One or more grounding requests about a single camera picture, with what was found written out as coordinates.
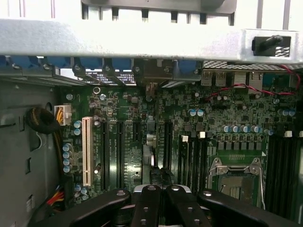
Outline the black RAM slot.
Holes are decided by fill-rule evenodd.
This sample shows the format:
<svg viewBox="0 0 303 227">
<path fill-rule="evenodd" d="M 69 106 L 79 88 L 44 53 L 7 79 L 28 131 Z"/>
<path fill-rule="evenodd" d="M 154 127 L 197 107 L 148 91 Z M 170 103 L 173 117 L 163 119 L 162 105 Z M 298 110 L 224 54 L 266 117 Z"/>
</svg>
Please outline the black RAM slot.
<svg viewBox="0 0 303 227">
<path fill-rule="evenodd" d="M 199 133 L 199 141 L 200 141 L 200 150 L 201 150 L 200 189 L 202 190 L 205 188 L 206 165 L 207 165 L 207 136 L 205 131 Z"/>
<path fill-rule="evenodd" d="M 274 141 L 273 150 L 272 150 L 272 163 L 271 163 L 271 206 L 274 207 L 275 205 L 275 198 L 276 198 L 276 184 L 278 183 L 279 179 L 279 167 L 280 167 L 280 157 L 281 157 L 281 144 L 282 140 L 277 138 Z"/>
<path fill-rule="evenodd" d="M 285 204 L 289 206 L 292 196 L 293 168 L 294 168 L 294 139 L 285 138 Z"/>
<path fill-rule="evenodd" d="M 192 189 L 194 191 L 197 188 L 198 161 L 199 161 L 199 139 L 195 138 L 194 151 L 193 151 L 193 175 L 192 175 Z"/>
</svg>

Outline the CPU socket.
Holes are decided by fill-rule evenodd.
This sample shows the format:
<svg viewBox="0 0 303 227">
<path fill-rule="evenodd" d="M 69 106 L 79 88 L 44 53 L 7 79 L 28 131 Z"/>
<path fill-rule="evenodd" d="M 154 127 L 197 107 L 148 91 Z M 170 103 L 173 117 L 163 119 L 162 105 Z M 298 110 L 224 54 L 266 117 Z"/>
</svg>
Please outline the CPU socket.
<svg viewBox="0 0 303 227">
<path fill-rule="evenodd" d="M 246 203 L 262 208 L 259 175 L 231 172 L 225 175 L 208 175 L 207 188 L 216 190 L 240 201 L 244 201 Z"/>
</svg>

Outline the long black expansion slot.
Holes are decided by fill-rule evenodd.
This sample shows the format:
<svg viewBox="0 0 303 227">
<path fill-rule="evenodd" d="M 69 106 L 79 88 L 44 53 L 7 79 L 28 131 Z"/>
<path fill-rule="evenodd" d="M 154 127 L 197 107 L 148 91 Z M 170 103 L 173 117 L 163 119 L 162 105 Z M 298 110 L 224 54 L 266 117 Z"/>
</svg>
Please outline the long black expansion slot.
<svg viewBox="0 0 303 227">
<path fill-rule="evenodd" d="M 117 186 L 124 188 L 124 154 L 125 154 L 125 136 L 124 122 L 118 121 L 116 124 L 116 149 L 117 149 Z"/>
<path fill-rule="evenodd" d="M 109 187 L 109 127 L 106 121 L 101 123 L 101 180 L 102 190 Z"/>
<path fill-rule="evenodd" d="M 171 151 L 172 151 L 172 122 L 165 122 L 165 138 L 164 138 L 164 166 L 170 169 Z"/>
</svg>

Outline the metal socket cover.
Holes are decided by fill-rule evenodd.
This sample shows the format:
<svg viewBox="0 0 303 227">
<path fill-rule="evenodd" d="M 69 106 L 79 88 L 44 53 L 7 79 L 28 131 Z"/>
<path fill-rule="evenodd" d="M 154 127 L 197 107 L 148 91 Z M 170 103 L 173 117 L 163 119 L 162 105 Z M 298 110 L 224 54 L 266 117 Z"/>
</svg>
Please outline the metal socket cover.
<svg viewBox="0 0 303 227">
<path fill-rule="evenodd" d="M 244 173 L 252 175 L 261 175 L 262 166 L 260 164 L 260 159 L 255 158 L 253 162 L 249 165 L 234 165 L 234 164 L 223 164 L 221 159 L 216 157 L 209 169 L 210 176 L 225 175 L 227 173 Z"/>
</svg>

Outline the short black expansion slot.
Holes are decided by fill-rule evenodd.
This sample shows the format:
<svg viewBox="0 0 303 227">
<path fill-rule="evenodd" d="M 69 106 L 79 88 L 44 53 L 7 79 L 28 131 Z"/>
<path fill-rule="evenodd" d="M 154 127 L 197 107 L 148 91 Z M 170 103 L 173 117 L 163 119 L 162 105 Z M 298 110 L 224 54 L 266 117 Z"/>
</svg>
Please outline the short black expansion slot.
<svg viewBox="0 0 303 227">
<path fill-rule="evenodd" d="M 133 141 L 140 140 L 141 126 L 139 122 L 133 122 Z"/>
</svg>

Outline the thin metal locking lever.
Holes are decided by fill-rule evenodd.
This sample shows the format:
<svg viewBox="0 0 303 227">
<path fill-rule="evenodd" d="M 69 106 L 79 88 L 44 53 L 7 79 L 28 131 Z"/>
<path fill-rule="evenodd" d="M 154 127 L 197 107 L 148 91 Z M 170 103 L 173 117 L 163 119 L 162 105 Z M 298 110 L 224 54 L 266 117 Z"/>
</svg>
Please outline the thin metal locking lever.
<svg viewBox="0 0 303 227">
<path fill-rule="evenodd" d="M 261 166 L 259 166 L 258 172 L 259 172 L 259 185 L 260 185 L 262 209 L 266 210 L 266 205 L 265 205 L 265 200 L 264 200 L 264 189 L 263 189 L 263 171 L 262 171 Z"/>
</svg>

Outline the white expansion slot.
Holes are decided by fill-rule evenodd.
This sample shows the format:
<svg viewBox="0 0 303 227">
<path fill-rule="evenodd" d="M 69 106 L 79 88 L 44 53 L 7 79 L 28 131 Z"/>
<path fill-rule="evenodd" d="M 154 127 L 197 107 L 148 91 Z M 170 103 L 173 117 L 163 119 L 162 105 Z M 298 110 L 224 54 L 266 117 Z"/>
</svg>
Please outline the white expansion slot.
<svg viewBox="0 0 303 227">
<path fill-rule="evenodd" d="M 93 183 L 93 118 L 82 118 L 82 173 L 83 185 L 91 186 Z"/>
</svg>

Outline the green motherboard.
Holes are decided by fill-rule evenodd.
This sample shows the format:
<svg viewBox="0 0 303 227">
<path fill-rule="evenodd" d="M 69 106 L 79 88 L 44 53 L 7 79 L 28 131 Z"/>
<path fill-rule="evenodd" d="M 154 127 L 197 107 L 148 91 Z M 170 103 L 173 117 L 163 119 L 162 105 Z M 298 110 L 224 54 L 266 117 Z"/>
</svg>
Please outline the green motherboard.
<svg viewBox="0 0 303 227">
<path fill-rule="evenodd" d="M 303 166 L 303 75 L 290 76 L 289 87 L 263 88 L 262 72 L 226 73 L 226 86 L 204 87 L 200 81 L 174 82 L 157 92 L 156 155 L 160 176 L 164 166 L 165 122 L 172 122 L 172 151 L 170 171 L 172 183 L 187 186 L 193 194 L 207 188 L 208 170 L 214 158 L 224 164 L 250 164 L 261 160 L 263 168 L 266 210 L 290 218 L 297 202 L 303 201 L 303 183 L 298 176 Z M 133 191 L 142 183 L 143 90 L 130 77 L 124 87 L 71 87 L 61 90 L 63 105 L 71 105 L 71 124 L 63 126 L 61 161 L 67 175 L 66 206 L 71 207 L 94 198 L 117 186 L 116 124 L 124 122 L 124 188 Z M 82 118 L 93 118 L 93 183 L 83 185 Z M 101 123 L 109 127 L 109 187 L 102 190 Z M 133 122 L 141 126 L 140 140 L 133 141 Z M 194 139 L 205 131 L 207 136 L 207 165 L 205 188 L 200 189 L 201 150 L 197 188 L 192 189 Z M 271 163 L 274 141 L 280 138 L 281 157 L 279 181 L 276 184 L 274 207 L 271 206 Z M 294 168 L 292 196 L 285 204 L 285 138 L 294 139 Z"/>
</svg>

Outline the white power connector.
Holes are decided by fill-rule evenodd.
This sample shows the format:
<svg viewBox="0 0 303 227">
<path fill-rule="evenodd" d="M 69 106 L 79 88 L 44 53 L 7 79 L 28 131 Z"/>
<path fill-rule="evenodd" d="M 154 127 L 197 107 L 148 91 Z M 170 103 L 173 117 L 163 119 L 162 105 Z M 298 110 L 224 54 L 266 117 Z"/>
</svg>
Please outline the white power connector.
<svg viewBox="0 0 303 227">
<path fill-rule="evenodd" d="M 71 105 L 56 105 L 54 106 L 54 117 L 60 126 L 71 124 Z"/>
</svg>

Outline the silver USB port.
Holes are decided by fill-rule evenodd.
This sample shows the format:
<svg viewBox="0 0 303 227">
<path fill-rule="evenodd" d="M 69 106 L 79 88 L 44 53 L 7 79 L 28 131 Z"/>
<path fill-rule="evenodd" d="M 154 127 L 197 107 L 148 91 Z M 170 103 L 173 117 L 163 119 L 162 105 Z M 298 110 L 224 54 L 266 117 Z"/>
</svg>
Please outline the silver USB port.
<svg viewBox="0 0 303 227">
<path fill-rule="evenodd" d="M 213 72 L 205 71 L 201 75 L 201 85 L 204 87 L 211 87 L 213 79 Z"/>
<path fill-rule="evenodd" d="M 226 86 L 226 73 L 225 72 L 216 72 L 215 73 L 215 85 L 217 87 Z"/>
</svg>

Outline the black open PC case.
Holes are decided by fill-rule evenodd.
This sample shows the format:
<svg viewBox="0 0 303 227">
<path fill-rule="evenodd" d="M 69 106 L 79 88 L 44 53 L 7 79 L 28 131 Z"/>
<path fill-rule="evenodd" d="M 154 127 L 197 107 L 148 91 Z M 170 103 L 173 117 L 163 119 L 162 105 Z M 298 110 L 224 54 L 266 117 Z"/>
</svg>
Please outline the black open PC case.
<svg viewBox="0 0 303 227">
<path fill-rule="evenodd" d="M 24 69 L 11 56 L 36 56 L 39 67 Z M 48 56 L 71 58 L 60 69 Z M 103 60 L 85 72 L 81 57 Z M 132 72 L 116 76 L 113 58 L 132 60 Z M 54 106 L 71 87 L 124 87 L 136 82 L 136 60 L 162 60 L 166 83 L 192 83 L 211 72 L 269 72 L 303 75 L 303 30 L 245 29 L 150 20 L 0 19 L 0 227 L 33 224 L 67 207 L 60 134 Z M 201 70 L 183 74 L 179 60 L 200 61 Z"/>
</svg>

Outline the blue slot retention clip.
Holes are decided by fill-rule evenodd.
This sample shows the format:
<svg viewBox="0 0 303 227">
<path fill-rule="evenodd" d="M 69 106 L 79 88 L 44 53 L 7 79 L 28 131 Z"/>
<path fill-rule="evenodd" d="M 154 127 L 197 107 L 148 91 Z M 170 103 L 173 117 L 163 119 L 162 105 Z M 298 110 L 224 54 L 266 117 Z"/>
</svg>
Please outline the blue slot retention clip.
<svg viewBox="0 0 303 227">
<path fill-rule="evenodd" d="M 179 60 L 178 67 L 183 74 L 197 74 L 202 68 L 202 63 L 200 61 Z"/>
<path fill-rule="evenodd" d="M 132 72 L 132 60 L 129 58 L 113 58 L 112 66 L 116 76 L 130 74 Z"/>
<path fill-rule="evenodd" d="M 39 60 L 36 56 L 11 56 L 12 62 L 24 69 L 39 67 Z"/>
<path fill-rule="evenodd" d="M 61 57 L 61 56 L 48 56 L 47 61 L 49 64 L 54 65 L 60 69 L 69 69 L 71 68 L 71 58 L 70 57 Z"/>
<path fill-rule="evenodd" d="M 81 57 L 80 62 L 81 62 L 81 65 L 84 67 L 85 72 L 91 72 L 91 71 L 103 69 L 102 58 Z"/>
</svg>

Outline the blue rear port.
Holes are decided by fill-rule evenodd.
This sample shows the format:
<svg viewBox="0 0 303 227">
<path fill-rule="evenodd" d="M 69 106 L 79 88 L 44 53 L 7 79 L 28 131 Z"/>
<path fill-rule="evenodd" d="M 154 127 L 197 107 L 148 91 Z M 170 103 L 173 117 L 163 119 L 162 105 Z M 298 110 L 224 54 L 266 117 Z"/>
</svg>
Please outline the blue rear port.
<svg viewBox="0 0 303 227">
<path fill-rule="evenodd" d="M 283 89 L 289 87 L 288 74 L 264 73 L 262 86 L 269 89 Z"/>
</svg>

